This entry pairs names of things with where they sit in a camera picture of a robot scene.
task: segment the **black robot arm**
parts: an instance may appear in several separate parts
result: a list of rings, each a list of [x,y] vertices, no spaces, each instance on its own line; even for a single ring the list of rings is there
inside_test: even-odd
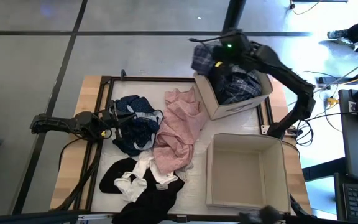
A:
[[[295,122],[310,117],[316,103],[313,99],[314,85],[281,63],[271,47],[249,41],[240,29],[224,34],[220,41],[222,46],[216,46],[213,50],[215,61],[236,64],[245,71],[255,69],[270,74],[297,95],[293,110],[279,123],[270,125],[267,131],[269,136],[282,139],[285,131]]]
[[[85,140],[95,141],[105,138],[102,133],[106,130],[111,131],[112,128],[115,128],[116,138],[120,139],[120,127],[125,122],[133,119],[135,114],[118,111],[113,101],[111,105],[112,107],[97,113],[90,111],[80,112],[71,119],[48,117],[46,114],[39,114],[34,117],[30,129],[33,134],[62,131],[72,133]]]

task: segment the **cardboard box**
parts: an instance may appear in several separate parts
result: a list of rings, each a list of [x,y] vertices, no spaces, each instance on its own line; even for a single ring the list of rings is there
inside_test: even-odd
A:
[[[255,134],[215,134],[207,150],[206,204],[290,212],[281,140]]]
[[[209,117],[212,120],[215,120],[218,118],[229,116],[234,113],[254,108],[261,104],[261,102],[263,102],[266,97],[268,97],[269,94],[273,92],[273,87],[272,83],[269,80],[269,77],[266,74],[260,72],[257,73],[259,76],[260,85],[262,86],[262,94],[249,100],[244,100],[238,103],[231,103],[228,105],[219,105],[208,78],[203,75],[197,75],[197,73],[195,73],[194,77],[196,80],[196,84],[198,89],[200,90]]]

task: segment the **pink cloth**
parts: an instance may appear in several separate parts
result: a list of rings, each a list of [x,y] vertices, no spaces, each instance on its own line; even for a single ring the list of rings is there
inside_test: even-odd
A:
[[[193,145],[207,115],[195,99],[194,87],[181,93],[178,89],[165,92],[164,119],[154,144],[155,163],[162,174],[178,170],[191,162]]]

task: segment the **gray floor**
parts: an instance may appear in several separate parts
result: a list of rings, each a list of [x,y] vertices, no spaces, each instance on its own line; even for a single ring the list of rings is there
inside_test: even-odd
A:
[[[220,31],[228,0],[197,1],[88,1],[81,31]],[[314,3],[297,4],[302,12]],[[304,70],[343,75],[358,65],[358,53],[325,39],[329,29],[342,29],[358,21],[358,0],[321,3],[296,16],[287,11],[287,0],[248,0],[239,27],[248,32],[312,32],[309,37],[250,37],[272,46],[283,63],[313,81]],[[71,31],[81,0],[0,0],[0,30]],[[35,114],[43,113],[62,64],[69,36],[0,36],[0,215],[10,212],[32,147],[29,130]],[[118,75],[122,68],[131,76],[190,77],[193,43],[187,36],[79,36],[76,38],[54,116],[71,117],[85,75]],[[293,95],[288,93],[288,102]],[[316,105],[321,110],[322,101]],[[301,149],[303,167],[336,159],[343,153],[336,146],[330,154],[316,153],[325,145],[326,126],[316,133],[313,146]],[[30,187],[24,212],[49,208],[57,176],[58,155],[65,134],[49,133]],[[328,193],[324,184],[308,183],[313,208],[332,213],[329,202],[315,198]]]

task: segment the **clothing pile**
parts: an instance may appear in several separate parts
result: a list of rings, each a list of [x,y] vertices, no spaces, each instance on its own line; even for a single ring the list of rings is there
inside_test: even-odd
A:
[[[114,216],[115,224],[160,223],[185,184],[180,174],[191,169],[193,145],[208,117],[195,99],[194,88],[165,92],[165,103],[161,112],[137,95],[116,100],[118,110],[133,112],[136,117],[121,128],[122,140],[113,143],[139,158],[115,162],[100,181],[100,191],[122,194],[128,202]]]
[[[262,94],[262,87],[256,70],[244,71],[237,65],[219,65],[213,59],[212,51],[219,41],[199,44],[193,52],[191,68],[198,75],[206,76],[220,105],[237,103]]]

